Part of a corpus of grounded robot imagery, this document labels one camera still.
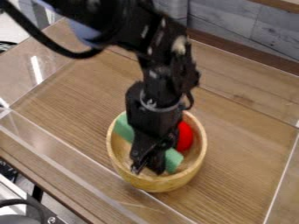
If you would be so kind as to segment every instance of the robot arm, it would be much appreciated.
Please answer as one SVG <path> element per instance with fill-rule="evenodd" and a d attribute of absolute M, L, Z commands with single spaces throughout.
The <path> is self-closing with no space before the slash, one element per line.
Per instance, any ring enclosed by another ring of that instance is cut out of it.
<path fill-rule="evenodd" d="M 193 62 L 193 47 L 186 27 L 158 11 L 151 0 L 37 0 L 70 19 L 81 41 L 93 47 L 90 57 L 111 45 L 133 51 L 143 68 L 145 80 L 126 93 L 127 120 L 135 130 L 131 159 L 133 172 L 147 166 L 165 172 L 165 152 L 178 142 L 178 124 L 183 111 L 194 104 L 193 89 L 201 73 Z M 0 8 L 53 50 L 73 58 L 82 55 L 58 51 L 57 43 L 34 30 L 34 25 L 7 0 Z M 190 106 L 185 106 L 187 96 Z"/>

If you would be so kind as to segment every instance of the green object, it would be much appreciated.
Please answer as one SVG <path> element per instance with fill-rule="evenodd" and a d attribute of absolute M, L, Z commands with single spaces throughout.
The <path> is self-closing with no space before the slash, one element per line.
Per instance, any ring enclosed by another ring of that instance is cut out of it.
<path fill-rule="evenodd" d="M 130 143 L 135 140 L 135 131 L 127 123 L 127 114 L 122 114 L 117 119 L 114 132 L 118 133 Z M 166 151 L 166 170 L 169 173 L 175 173 L 179 165 L 183 162 L 183 154 L 174 148 Z"/>

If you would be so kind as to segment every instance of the red toy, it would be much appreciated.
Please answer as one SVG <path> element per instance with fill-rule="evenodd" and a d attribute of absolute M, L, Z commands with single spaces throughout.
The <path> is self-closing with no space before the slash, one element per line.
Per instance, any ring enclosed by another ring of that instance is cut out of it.
<path fill-rule="evenodd" d="M 179 131 L 177 150 L 185 152 L 193 147 L 193 128 L 187 122 L 179 123 Z"/>

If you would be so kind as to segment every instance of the bowl rim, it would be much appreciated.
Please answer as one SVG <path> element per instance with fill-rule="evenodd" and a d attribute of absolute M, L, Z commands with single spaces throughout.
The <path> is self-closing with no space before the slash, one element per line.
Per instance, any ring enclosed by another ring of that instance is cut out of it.
<path fill-rule="evenodd" d="M 114 122 L 110 124 L 109 127 L 109 131 L 107 131 L 107 153 L 109 156 L 113 160 L 113 163 L 117 165 L 117 167 L 126 172 L 127 175 L 130 175 L 131 177 L 135 177 L 137 179 L 142 179 L 142 180 L 147 180 L 147 181 L 155 181 L 155 182 L 162 182 L 162 181 L 169 181 L 169 180 L 177 180 L 181 179 L 182 177 L 185 177 L 186 175 L 189 175 L 191 172 L 194 172 L 201 166 L 202 166 L 202 162 L 203 159 L 206 157 L 207 154 L 207 148 L 209 148 L 209 139 L 207 139 L 207 133 L 206 133 L 206 129 L 203 128 L 202 122 L 198 120 L 198 118 L 193 115 L 191 112 L 189 111 L 183 111 L 183 116 L 189 116 L 193 121 L 197 124 L 197 127 L 199 129 L 201 132 L 201 155 L 198 157 L 198 159 L 195 160 L 194 164 L 191 167 L 189 167 L 189 169 L 186 169 L 185 171 L 181 171 L 170 176 L 158 176 L 158 177 L 153 177 L 153 176 L 141 176 L 141 175 L 135 175 L 122 164 L 122 162 L 119 161 L 115 152 L 113 150 L 113 143 L 111 143 L 111 138 L 113 138 L 113 133 L 114 133 L 114 128 L 115 128 L 115 124 L 117 124 L 117 120 L 118 118 L 126 113 L 126 111 L 123 113 L 119 114 L 119 116 L 115 118 Z"/>

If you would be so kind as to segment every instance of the wooden bowl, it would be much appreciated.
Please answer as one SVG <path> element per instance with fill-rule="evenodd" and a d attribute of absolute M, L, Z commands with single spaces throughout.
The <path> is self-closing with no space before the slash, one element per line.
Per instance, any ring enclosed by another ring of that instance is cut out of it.
<path fill-rule="evenodd" d="M 165 173 L 158 176 L 150 169 L 145 168 L 139 175 L 131 170 L 130 159 L 131 143 L 114 132 L 117 120 L 111 123 L 107 132 L 107 153 L 111 158 L 117 172 L 123 179 L 137 188 L 151 193 L 170 192 L 185 186 L 197 175 L 207 151 L 207 134 L 202 123 L 190 112 L 185 112 L 183 120 L 191 125 L 194 131 L 194 143 L 175 174 Z"/>

